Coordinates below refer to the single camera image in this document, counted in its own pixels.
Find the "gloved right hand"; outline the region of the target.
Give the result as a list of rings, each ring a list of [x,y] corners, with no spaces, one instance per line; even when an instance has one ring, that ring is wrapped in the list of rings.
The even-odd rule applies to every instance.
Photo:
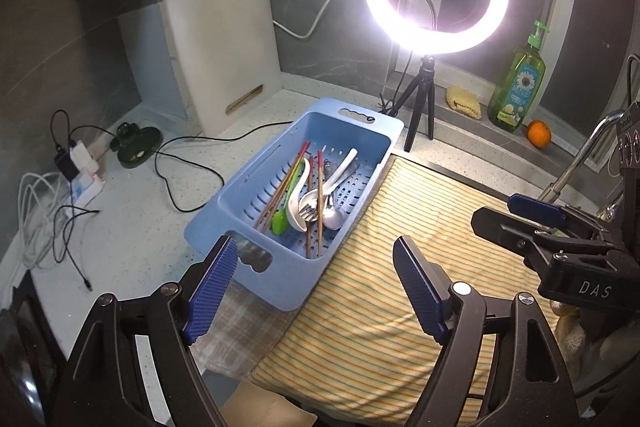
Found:
[[[579,309],[554,300],[550,301],[550,307],[558,318],[554,335],[567,368],[578,372],[580,358],[587,344],[587,334],[579,322]]]

